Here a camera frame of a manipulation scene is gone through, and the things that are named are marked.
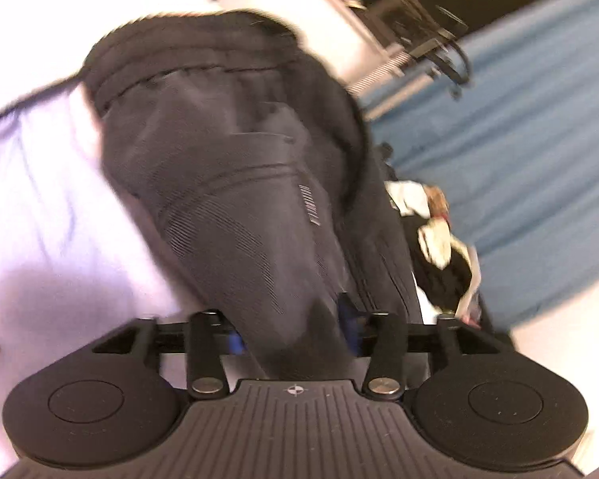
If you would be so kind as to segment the pile of clothes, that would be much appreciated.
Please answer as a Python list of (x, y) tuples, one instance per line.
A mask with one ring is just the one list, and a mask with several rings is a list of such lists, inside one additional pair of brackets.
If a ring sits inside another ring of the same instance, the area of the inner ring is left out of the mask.
[(441, 189), (413, 180), (388, 180), (385, 189), (403, 226), (423, 321), (456, 317), (512, 345), (508, 331), (497, 330), (487, 313), (477, 251), (454, 236)]

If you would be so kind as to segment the black drawstring pants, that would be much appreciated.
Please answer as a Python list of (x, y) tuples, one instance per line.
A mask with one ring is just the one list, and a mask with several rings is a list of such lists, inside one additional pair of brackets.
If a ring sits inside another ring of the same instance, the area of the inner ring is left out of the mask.
[(159, 16), (87, 55), (102, 166), (260, 369), (349, 377), (336, 303), (422, 319), (408, 244), (353, 97), (263, 14)]

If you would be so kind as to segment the pastel bed sheet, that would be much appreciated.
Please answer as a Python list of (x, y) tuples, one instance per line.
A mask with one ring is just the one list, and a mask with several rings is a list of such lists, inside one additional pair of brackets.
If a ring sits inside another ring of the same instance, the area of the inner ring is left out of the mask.
[(198, 309), (103, 175), (75, 75), (117, 27), (218, 11), (213, 0), (0, 0), (0, 475), (17, 459), (2, 409), (20, 381), (129, 320)]

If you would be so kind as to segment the teal curtain right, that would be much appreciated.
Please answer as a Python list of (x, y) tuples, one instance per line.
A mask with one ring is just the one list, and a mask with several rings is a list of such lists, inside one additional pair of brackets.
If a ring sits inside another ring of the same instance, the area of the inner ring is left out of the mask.
[(438, 186), (509, 328), (599, 280), (599, 0), (540, 0), (464, 42), (439, 79), (371, 122), (404, 180)]

